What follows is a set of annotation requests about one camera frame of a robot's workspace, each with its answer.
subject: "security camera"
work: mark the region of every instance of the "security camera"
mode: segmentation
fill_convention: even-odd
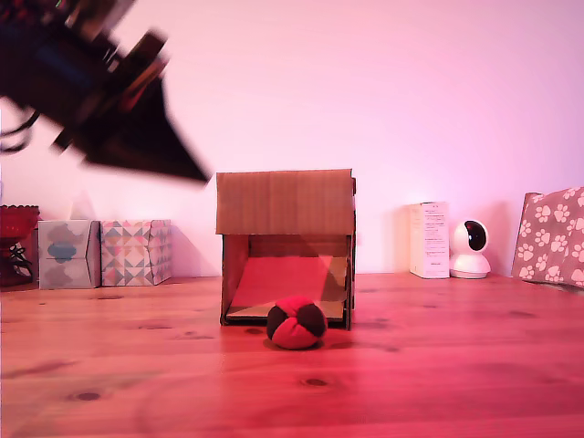
[[[485,278],[491,266],[483,255],[489,244],[489,233],[484,224],[476,220],[464,221],[456,228],[451,239],[453,255],[450,275],[458,278]]]

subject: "cardboard box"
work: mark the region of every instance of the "cardboard box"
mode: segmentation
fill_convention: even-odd
[[[99,287],[99,222],[39,221],[38,257],[41,289]]]
[[[217,174],[221,323],[263,321],[302,295],[350,329],[355,281],[351,170]]]
[[[103,286],[156,286],[171,277],[171,221],[101,223]]]
[[[422,278],[450,276],[447,203],[410,205],[410,271]]]

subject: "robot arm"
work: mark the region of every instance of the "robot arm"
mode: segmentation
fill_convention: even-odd
[[[147,33],[123,56],[109,32],[134,0],[7,0],[0,5],[0,97],[63,130],[86,162],[208,183],[166,116],[160,57],[164,40]],[[26,141],[0,152],[15,153]]]

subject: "black fabric panel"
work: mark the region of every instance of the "black fabric panel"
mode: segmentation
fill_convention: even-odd
[[[298,310],[296,319],[298,324],[300,324],[317,338],[320,338],[325,334],[325,330],[327,329],[327,321],[325,320],[322,311],[316,304],[302,306]]]
[[[267,336],[272,340],[276,329],[280,327],[284,321],[286,321],[288,315],[284,310],[279,308],[278,306],[273,306],[270,311],[267,313]]]

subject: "cardboard roof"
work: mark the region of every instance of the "cardboard roof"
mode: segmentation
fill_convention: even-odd
[[[352,235],[351,169],[217,173],[219,235]]]

